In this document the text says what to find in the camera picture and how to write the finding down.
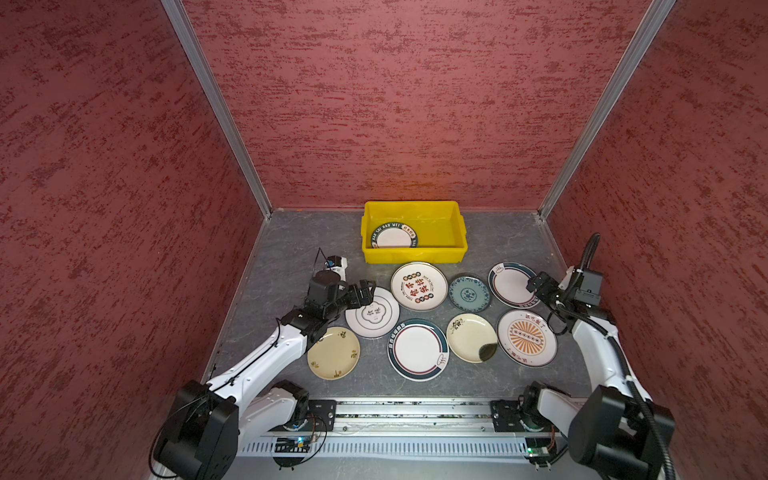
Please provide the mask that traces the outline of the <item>white plate green red rim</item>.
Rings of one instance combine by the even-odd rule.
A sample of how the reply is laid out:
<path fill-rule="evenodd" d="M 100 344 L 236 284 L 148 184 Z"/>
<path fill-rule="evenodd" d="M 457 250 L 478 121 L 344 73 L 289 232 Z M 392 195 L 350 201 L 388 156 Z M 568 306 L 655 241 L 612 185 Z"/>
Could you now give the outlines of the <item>white plate green red rim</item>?
<path fill-rule="evenodd" d="M 534 271 L 526 265 L 501 262 L 490 269 L 488 284 L 494 296 L 505 305 L 528 309 L 540 303 L 535 294 L 527 289 L 528 281 L 534 276 Z"/>

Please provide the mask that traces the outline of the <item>white plate green lettered rim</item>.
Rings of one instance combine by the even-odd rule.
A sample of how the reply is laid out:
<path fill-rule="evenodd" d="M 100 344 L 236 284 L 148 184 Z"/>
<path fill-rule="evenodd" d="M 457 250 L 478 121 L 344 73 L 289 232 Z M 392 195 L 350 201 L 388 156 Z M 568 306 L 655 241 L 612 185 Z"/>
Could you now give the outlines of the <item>white plate green lettered rim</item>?
<path fill-rule="evenodd" d="M 379 225 L 371 234 L 372 248 L 416 248 L 418 235 L 408 224 L 387 222 Z"/>

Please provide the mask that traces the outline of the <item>cream plate small flowers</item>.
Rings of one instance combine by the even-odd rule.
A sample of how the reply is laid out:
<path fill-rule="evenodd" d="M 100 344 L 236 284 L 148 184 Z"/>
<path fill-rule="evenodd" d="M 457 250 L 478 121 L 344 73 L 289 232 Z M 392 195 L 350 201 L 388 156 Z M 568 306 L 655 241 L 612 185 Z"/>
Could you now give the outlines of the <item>cream plate small flowers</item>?
<path fill-rule="evenodd" d="M 361 346 L 349 329 L 331 327 L 307 353 L 310 371 L 317 377 L 333 381 L 350 374 L 357 366 Z"/>

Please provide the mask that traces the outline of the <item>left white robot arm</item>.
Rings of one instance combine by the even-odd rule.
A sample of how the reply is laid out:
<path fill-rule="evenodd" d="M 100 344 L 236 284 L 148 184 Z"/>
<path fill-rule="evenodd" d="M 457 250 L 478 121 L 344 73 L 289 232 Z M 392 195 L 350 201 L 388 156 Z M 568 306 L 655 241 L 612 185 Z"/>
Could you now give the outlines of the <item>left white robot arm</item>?
<path fill-rule="evenodd" d="M 304 356 L 345 311 L 368 306 L 375 282 L 350 284 L 340 257 L 309 281 L 302 305 L 278 318 L 275 330 L 225 373 L 192 380 L 176 394 L 148 453 L 150 472 L 168 469 L 170 479 L 221 479 L 240 443 L 308 415 L 308 394 L 277 376 Z"/>

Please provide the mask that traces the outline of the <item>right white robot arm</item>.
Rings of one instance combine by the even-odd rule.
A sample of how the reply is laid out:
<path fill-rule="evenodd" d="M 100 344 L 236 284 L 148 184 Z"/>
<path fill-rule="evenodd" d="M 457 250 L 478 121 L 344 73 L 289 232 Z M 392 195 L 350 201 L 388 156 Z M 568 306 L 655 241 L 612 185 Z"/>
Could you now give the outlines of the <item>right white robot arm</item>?
<path fill-rule="evenodd" d="M 545 272 L 527 282 L 576 341 L 592 386 L 583 402 L 535 382 L 521 398 L 520 415 L 530 427 L 564 434 L 572 460 L 603 479 L 674 479 L 669 451 L 675 431 L 671 411 L 642 388 L 607 312 L 587 303 L 596 287 L 594 272 L 576 270 L 565 287 Z"/>

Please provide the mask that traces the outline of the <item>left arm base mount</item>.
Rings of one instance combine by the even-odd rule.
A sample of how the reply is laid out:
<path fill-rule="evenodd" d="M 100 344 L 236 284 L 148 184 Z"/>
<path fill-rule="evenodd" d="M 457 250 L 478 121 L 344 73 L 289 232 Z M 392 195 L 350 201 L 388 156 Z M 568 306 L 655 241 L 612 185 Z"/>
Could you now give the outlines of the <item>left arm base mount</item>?
<path fill-rule="evenodd" d="M 299 404 L 295 423 L 300 432 L 325 431 L 334 429 L 338 402 L 327 399 L 309 399 Z"/>

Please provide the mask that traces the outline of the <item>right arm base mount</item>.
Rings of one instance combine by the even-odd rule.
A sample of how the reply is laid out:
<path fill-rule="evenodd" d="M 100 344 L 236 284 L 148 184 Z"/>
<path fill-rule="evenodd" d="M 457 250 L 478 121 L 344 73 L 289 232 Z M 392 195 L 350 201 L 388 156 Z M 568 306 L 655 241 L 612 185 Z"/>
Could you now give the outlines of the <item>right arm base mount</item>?
<path fill-rule="evenodd" d="M 493 400 L 490 418 L 496 433 L 541 432 L 542 427 L 530 423 L 522 414 L 517 400 Z"/>

